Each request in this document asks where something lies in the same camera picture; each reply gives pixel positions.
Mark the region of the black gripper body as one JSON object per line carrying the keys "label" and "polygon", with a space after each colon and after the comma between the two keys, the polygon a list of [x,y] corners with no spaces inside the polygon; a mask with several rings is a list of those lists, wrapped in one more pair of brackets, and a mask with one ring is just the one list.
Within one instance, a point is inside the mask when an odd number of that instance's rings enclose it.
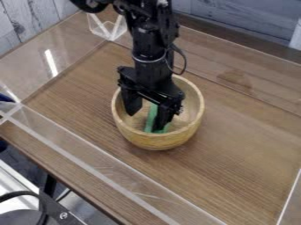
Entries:
{"label": "black gripper body", "polygon": [[136,61],[134,67],[121,66],[119,86],[138,90],[142,100],[157,105],[161,98],[185,98],[184,91],[173,81],[174,59],[169,56],[154,62]]}

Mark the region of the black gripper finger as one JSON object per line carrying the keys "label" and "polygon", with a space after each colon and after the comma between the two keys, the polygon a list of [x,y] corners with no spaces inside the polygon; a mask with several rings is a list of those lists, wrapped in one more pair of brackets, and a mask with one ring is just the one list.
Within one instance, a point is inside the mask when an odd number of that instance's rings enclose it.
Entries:
{"label": "black gripper finger", "polygon": [[122,101],[126,113],[133,116],[142,108],[142,96],[138,90],[122,88]]}
{"label": "black gripper finger", "polygon": [[157,102],[158,112],[153,122],[153,131],[162,130],[173,121],[173,117],[181,114],[182,98],[161,98]]}

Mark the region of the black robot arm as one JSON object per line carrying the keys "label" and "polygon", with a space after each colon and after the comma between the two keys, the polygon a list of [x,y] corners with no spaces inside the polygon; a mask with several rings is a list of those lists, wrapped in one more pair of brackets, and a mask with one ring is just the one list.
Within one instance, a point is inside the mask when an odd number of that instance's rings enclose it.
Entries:
{"label": "black robot arm", "polygon": [[158,106],[152,129],[162,130],[181,114],[185,93],[173,81],[174,44],[180,23],[172,0],[70,0],[87,13],[99,13],[111,6],[125,17],[133,38],[134,66],[121,66],[119,86],[126,113],[133,116],[149,100]]}

